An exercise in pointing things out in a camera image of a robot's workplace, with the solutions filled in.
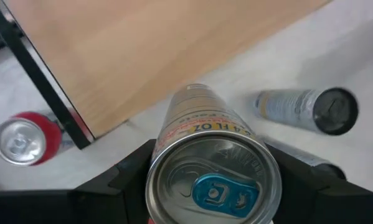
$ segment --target wooden board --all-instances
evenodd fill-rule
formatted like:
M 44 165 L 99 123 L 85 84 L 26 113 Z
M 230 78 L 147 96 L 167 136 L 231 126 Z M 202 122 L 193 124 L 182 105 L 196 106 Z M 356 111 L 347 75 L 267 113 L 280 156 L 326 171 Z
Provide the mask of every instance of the wooden board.
M 328 0 L 7 0 L 95 136 Z

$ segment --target silver can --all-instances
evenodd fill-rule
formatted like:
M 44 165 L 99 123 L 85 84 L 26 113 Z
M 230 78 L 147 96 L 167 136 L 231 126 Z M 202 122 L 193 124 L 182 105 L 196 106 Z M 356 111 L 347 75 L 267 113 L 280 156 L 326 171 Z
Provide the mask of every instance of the silver can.
M 269 223 L 280 197 L 275 159 L 234 110 L 202 84 L 173 96 L 146 184 L 155 223 Z
M 18 113 L 0 124 L 0 156 L 18 166 L 34 166 L 74 147 L 51 111 Z
M 342 180 L 347 179 L 344 171 L 339 166 L 326 159 L 322 159 L 309 152 L 302 151 L 301 149 L 297 149 L 293 146 L 287 145 L 268 136 L 260 136 L 259 138 L 262 139 L 265 144 L 272 146 L 277 150 L 285 152 L 295 157 L 299 161 L 310 165 L 311 167 L 316 167 L 319 170 L 325 171 L 326 173 L 333 175 L 337 178 L 340 178 Z
M 333 136 L 348 132 L 358 117 L 356 98 L 344 88 L 261 91 L 253 110 L 270 121 Z

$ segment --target white floor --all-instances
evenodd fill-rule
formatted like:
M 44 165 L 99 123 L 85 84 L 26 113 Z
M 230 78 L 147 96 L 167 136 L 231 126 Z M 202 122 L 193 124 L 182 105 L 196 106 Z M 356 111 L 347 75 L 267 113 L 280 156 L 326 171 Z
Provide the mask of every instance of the white floor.
M 340 165 L 348 179 L 373 190 L 373 0 L 335 0 L 252 47 L 197 82 L 206 83 L 258 133 Z M 345 86 L 360 103 L 356 126 L 339 137 L 262 121 L 248 96 L 267 88 Z M 168 100 L 136 115 L 83 151 L 74 148 L 37 167 L 0 159 L 0 189 L 73 188 L 155 138 Z M 0 51 L 0 122 L 46 103 L 7 49 Z

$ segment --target red can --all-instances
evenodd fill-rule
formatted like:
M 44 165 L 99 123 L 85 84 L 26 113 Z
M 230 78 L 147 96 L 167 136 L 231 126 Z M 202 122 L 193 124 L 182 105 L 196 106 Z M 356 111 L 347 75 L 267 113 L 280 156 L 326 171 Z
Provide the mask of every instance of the red can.
M 70 112 L 84 134 L 91 137 L 79 115 L 73 109 Z M 70 136 L 51 111 L 21 112 L 0 125 L 0 156 L 11 164 L 41 164 L 73 146 Z

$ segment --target blue pull tab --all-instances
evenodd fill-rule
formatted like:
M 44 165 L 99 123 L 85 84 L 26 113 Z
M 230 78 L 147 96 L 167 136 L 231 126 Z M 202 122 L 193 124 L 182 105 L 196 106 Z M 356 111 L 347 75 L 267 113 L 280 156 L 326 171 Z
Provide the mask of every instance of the blue pull tab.
M 220 174 L 206 174 L 192 188 L 193 201 L 203 209 L 245 218 L 257 201 L 259 191 Z

